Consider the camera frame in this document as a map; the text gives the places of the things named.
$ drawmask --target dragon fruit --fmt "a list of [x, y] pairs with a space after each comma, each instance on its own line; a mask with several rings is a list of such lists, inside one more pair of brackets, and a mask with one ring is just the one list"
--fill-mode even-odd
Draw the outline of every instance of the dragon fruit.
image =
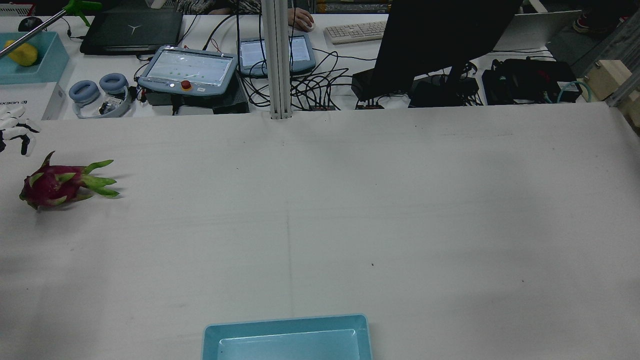
[[89, 175], [91, 171], [105, 167], [113, 160], [92, 163], [86, 167], [50, 165], [49, 160], [53, 153], [54, 151], [50, 152], [42, 166], [24, 180], [20, 199], [32, 208], [37, 210], [39, 206], [53, 207], [93, 196], [92, 193], [79, 193], [80, 187], [93, 190], [105, 197], [118, 195], [118, 192], [105, 188], [107, 185], [115, 184], [114, 179]]

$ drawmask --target white tabletop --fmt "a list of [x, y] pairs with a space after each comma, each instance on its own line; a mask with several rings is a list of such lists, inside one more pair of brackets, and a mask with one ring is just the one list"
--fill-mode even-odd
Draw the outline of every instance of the white tabletop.
[[[377, 360], [640, 356], [640, 141], [604, 103], [59, 120], [15, 146], [1, 359], [199, 359], [208, 323], [344, 313]], [[114, 159], [122, 197], [33, 211], [51, 150]]]

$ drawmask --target laptop lid logo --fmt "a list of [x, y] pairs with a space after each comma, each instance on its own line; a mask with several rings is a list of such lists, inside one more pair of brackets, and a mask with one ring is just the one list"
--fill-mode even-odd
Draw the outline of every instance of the laptop lid logo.
[[136, 29], [138, 29], [142, 25], [138, 25], [138, 26], [127, 25], [127, 26], [129, 26], [131, 28], [131, 35], [133, 35], [133, 33], [136, 31]]

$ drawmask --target white keyboard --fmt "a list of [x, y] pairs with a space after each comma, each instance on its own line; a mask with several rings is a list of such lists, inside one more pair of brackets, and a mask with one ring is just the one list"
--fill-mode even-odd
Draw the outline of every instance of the white keyboard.
[[382, 34], [385, 33], [386, 25], [386, 21], [377, 21], [363, 24], [328, 26], [324, 28], [324, 33], [329, 37], [333, 45], [347, 44], [381, 39]]

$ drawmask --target computer mouse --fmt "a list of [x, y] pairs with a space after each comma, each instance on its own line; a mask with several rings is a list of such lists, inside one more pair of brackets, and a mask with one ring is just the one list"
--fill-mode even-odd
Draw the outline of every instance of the computer mouse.
[[31, 31], [38, 25], [42, 24], [42, 20], [39, 17], [29, 16], [25, 17], [18, 25], [18, 31]]

